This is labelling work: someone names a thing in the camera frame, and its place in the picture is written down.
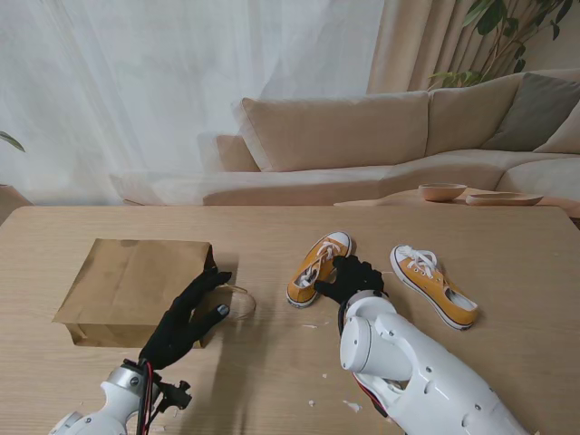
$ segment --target wooden bowl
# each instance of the wooden bowl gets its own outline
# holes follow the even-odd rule
[[[426,201],[445,202],[455,199],[461,195],[466,188],[467,186],[464,184],[421,184],[419,186],[419,193]]]

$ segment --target shoe toe cap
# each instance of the shoe toe cap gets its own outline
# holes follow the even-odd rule
[[[335,233],[329,234],[327,237],[331,238],[332,240],[336,240],[338,243],[345,247],[349,247],[351,245],[351,237],[342,231],[336,231]]]
[[[394,247],[392,250],[394,252],[394,257],[395,257],[395,260],[397,261],[397,263],[400,263],[402,260],[407,258],[407,256],[405,256],[401,253],[402,247],[404,247],[404,245],[398,245],[398,246]]]

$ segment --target wooden plate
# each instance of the wooden plate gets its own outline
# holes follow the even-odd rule
[[[465,202],[469,206],[534,206],[542,198],[542,195],[527,193],[478,193],[469,195]]]

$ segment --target white rubber sole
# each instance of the white rubber sole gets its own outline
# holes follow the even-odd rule
[[[351,237],[348,235],[348,233],[345,233],[344,231],[333,231],[333,233],[344,233],[344,234],[346,234],[348,236],[348,249],[346,251],[346,255],[345,256],[349,256],[351,254],[352,249],[353,249],[353,240],[351,239]],[[312,247],[308,250],[308,253],[310,254],[310,251],[312,251],[314,249],[314,247],[316,245],[318,245],[320,242],[322,242],[327,236],[328,236],[328,234],[326,236],[324,236],[324,237],[320,237],[318,239],[318,241],[316,243],[314,243],[312,245]],[[294,306],[296,308],[306,308],[307,306],[312,305],[314,303],[314,301],[316,299],[318,299],[318,296],[319,296],[319,294],[317,292],[314,292],[314,296],[311,299],[309,299],[308,301],[306,301],[306,302],[296,302],[295,300],[293,300],[290,297],[290,295],[288,294],[288,290],[286,290],[286,301],[288,301],[288,303],[291,306]]]
[[[419,293],[421,296],[423,296],[425,299],[427,299],[431,305],[433,305],[433,308],[435,308],[435,311],[437,311],[437,314],[440,316],[440,318],[443,320],[443,322],[445,322],[446,324],[448,324],[450,327],[452,327],[453,329],[457,329],[459,331],[465,331],[466,329],[469,329],[473,324],[458,324],[456,322],[453,322],[453,320],[451,320],[451,318],[449,318],[445,312],[439,307],[439,305],[431,298],[431,296],[429,296],[428,294],[426,294],[418,285],[416,285],[415,283],[413,283],[401,270],[401,267],[399,266],[399,263],[397,262],[397,257],[395,255],[395,251],[397,250],[398,246],[394,247],[391,251],[391,266],[392,266],[392,271],[395,273],[396,276],[399,277],[399,279],[408,287],[412,288],[413,290],[415,290],[417,293]]]

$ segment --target sneaker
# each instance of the sneaker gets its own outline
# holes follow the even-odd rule
[[[435,254],[399,245],[391,251],[391,265],[404,284],[431,302],[446,324],[460,330],[473,325],[478,305],[441,273]]]
[[[314,302],[318,296],[314,290],[314,282],[329,279],[334,271],[333,258],[349,256],[352,247],[350,236],[342,232],[331,233],[318,240],[288,284],[288,302],[297,308],[305,308]]]

